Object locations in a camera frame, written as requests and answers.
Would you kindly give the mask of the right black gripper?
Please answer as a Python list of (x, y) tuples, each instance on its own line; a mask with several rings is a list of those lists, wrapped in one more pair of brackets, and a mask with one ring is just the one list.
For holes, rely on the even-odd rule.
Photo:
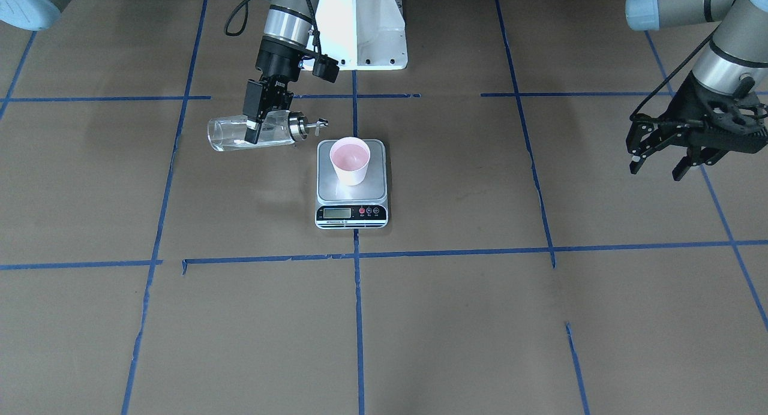
[(298, 81), (304, 55), (305, 48), (300, 44), (263, 36), (256, 62), (262, 74), (259, 81), (247, 82), (242, 103), (242, 114), (247, 118), (245, 142), (259, 142), (262, 125), (272, 110), (290, 108), (293, 92), (287, 87)]

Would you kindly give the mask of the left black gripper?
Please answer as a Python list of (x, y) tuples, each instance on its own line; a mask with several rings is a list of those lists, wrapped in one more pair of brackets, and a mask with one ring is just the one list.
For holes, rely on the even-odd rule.
[(636, 175), (648, 157), (669, 145), (688, 148), (672, 169), (675, 182), (692, 167), (716, 164), (721, 153), (754, 154), (765, 148), (766, 108), (752, 91), (754, 85), (751, 74), (743, 74), (735, 91), (723, 94), (689, 73), (660, 118), (630, 117), (626, 151), (632, 156), (631, 174)]

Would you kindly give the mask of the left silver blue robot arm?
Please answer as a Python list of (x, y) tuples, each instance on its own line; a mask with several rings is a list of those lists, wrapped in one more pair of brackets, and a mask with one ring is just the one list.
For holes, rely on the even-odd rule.
[(714, 25), (681, 62), (693, 62), (693, 68), (665, 112), (631, 113), (625, 143), (632, 174), (669, 146), (686, 149), (672, 171), (676, 181), (727, 153), (766, 147), (766, 104), (757, 95), (767, 71), (766, 0), (626, 0), (625, 18), (636, 31)]

